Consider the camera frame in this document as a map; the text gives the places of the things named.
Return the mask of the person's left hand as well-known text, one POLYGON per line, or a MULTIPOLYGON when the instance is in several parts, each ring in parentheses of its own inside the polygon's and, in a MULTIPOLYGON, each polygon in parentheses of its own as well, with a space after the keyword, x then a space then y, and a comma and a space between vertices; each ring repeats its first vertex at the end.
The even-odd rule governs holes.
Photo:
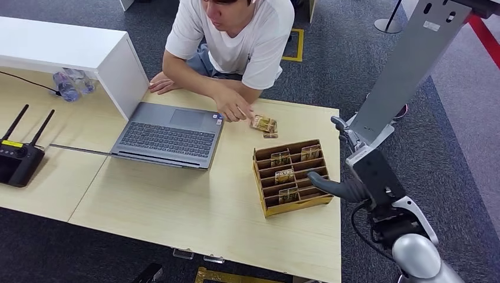
POLYGON ((218 112, 227 121, 237 122, 254 118, 250 104, 235 90, 218 87, 210 93, 210 97, 216 103, 218 112))

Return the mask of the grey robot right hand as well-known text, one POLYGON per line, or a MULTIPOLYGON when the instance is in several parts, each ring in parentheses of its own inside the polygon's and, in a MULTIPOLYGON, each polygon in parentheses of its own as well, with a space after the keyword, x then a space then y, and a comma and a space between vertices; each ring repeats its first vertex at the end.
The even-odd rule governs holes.
POLYGON ((340 139, 345 140, 351 150, 346 164, 354 177, 335 182, 316 172, 308 172, 307 177, 312 185, 351 203, 368 201, 371 209, 390 205, 398 207, 400 203, 411 204, 412 201, 381 151, 363 142, 343 119, 332 116, 331 122, 340 132, 340 139))

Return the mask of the person's right hand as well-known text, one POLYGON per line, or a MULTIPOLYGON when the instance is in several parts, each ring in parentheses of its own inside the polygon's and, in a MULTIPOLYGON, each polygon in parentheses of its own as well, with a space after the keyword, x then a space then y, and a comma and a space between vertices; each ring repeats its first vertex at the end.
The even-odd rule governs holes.
POLYGON ((149 90, 158 95, 168 93, 172 90, 181 89, 173 80, 168 78, 163 72, 156 74, 150 81, 149 90))

